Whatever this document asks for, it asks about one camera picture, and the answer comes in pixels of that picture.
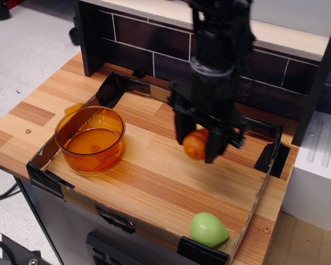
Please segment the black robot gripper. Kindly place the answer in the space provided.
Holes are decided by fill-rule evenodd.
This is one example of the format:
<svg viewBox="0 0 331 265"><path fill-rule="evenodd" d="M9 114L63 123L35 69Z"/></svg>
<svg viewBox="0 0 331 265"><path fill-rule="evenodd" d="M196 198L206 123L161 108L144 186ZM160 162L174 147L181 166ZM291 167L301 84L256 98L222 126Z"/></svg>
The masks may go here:
<svg viewBox="0 0 331 265"><path fill-rule="evenodd" d="M168 104L175 112L177 141L200 124L209 131L205 149L205 163L213 163L228 144L240 148L244 145L244 132L249 125L235 106L241 65L231 64L223 69L191 63L192 79L189 83L169 83L171 95Z"/></svg>

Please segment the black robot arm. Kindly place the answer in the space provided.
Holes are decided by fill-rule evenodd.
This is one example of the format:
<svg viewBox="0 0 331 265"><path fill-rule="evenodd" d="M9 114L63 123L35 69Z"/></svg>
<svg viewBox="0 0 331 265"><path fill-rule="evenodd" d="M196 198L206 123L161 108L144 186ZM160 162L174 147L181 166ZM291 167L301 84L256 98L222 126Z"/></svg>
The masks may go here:
<svg viewBox="0 0 331 265"><path fill-rule="evenodd" d="M179 144L199 124L209 131L205 162L213 163L228 145L240 148L249 123L238 111L245 57L253 51L251 1L188 1L193 14L196 53L191 83L171 82L168 104L175 113Z"/></svg>

